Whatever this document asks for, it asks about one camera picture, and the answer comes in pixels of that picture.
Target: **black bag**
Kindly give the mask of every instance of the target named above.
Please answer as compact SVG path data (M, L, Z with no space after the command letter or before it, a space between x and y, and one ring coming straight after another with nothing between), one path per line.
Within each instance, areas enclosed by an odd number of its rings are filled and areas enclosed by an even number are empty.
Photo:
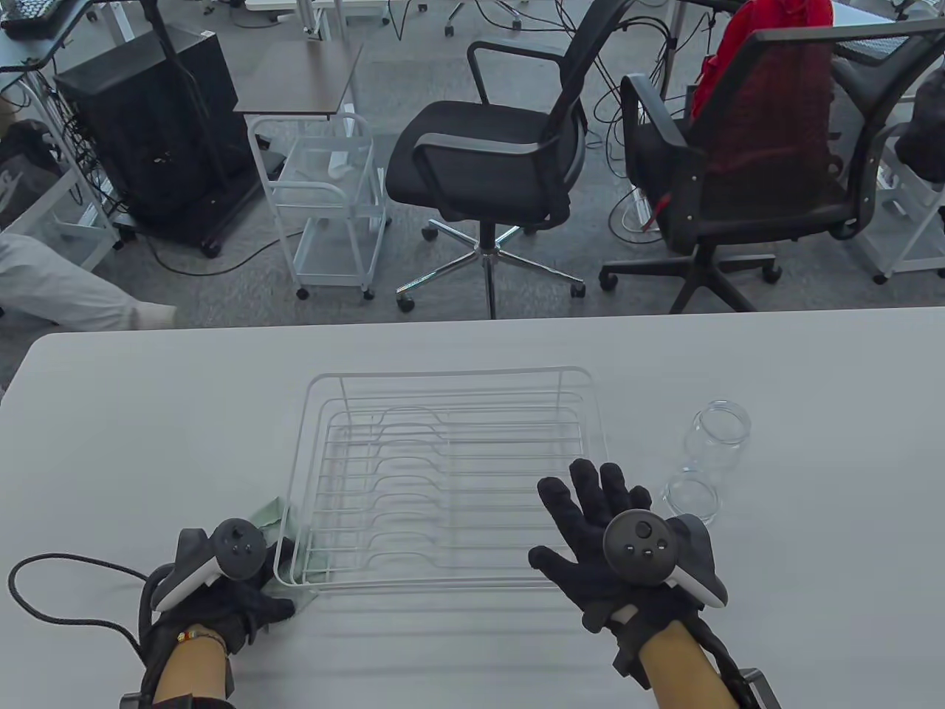
M896 155L923 180L945 182L945 69L916 91L912 120L896 142Z
M17 121L0 141L0 229L6 229L43 196L62 168L43 139L49 129L39 121Z

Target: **mesh chair back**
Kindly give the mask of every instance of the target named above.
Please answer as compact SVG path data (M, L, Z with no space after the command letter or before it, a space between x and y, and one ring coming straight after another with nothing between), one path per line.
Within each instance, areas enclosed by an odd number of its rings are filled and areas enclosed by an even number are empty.
M634 2L635 0L593 0L591 3L564 53L561 95L549 114L543 136L545 139L559 134L565 120L574 114L584 89L584 77L600 54L601 47Z
M868 223L877 134L943 50L943 20L756 32L689 130L707 158L699 221L736 232Z

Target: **hand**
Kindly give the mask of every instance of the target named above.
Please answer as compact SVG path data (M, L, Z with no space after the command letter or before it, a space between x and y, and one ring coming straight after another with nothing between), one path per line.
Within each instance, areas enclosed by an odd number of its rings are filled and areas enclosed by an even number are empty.
M283 539L280 560L291 557L294 548L291 540ZM266 551L266 561L255 576L244 581L221 577L210 586L201 586L161 614L153 625L148 626L146 620L139 619L146 665L143 694L153 694L167 659L178 644L178 634L191 626L200 625L215 632L223 639L228 654L235 654L247 642L252 645L260 628L292 617L295 604L291 600L272 598L262 592L273 577L275 558L276 545L273 545Z
M634 586L618 577L604 557L604 531L610 520L625 510L650 509L646 488L637 486L628 493L624 474L614 463L601 466L599 480L593 464L583 458L575 460L570 471L580 507L556 477L540 480L538 494L576 562L547 546L531 549L528 562L584 611L585 628L600 632L606 627L617 636L622 651L618 670L634 674L638 681L639 670L645 681L642 668L633 666L640 648L674 620L695 616L702 606L678 587Z

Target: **forearm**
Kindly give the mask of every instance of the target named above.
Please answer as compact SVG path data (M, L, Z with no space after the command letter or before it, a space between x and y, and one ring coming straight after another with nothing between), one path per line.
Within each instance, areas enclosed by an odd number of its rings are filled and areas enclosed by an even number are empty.
M738 709L715 668L678 621L640 650L660 709Z
M188 630L208 632L201 626ZM154 702L186 696L224 700L226 681L227 655L221 643L196 637L174 648L158 681Z

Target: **vr controller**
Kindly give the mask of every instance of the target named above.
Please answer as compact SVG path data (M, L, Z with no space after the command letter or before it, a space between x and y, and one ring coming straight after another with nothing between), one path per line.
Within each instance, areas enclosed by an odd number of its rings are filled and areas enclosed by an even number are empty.
M203 529L182 529L174 568L151 596L151 610L169 611L201 584L221 576L236 581L250 578L266 561L266 540L256 526L233 517L221 522L207 537Z
M678 585L712 608L729 602L715 575L709 530L692 514L664 520L649 510L621 512L604 532L604 556L617 576L634 585Z

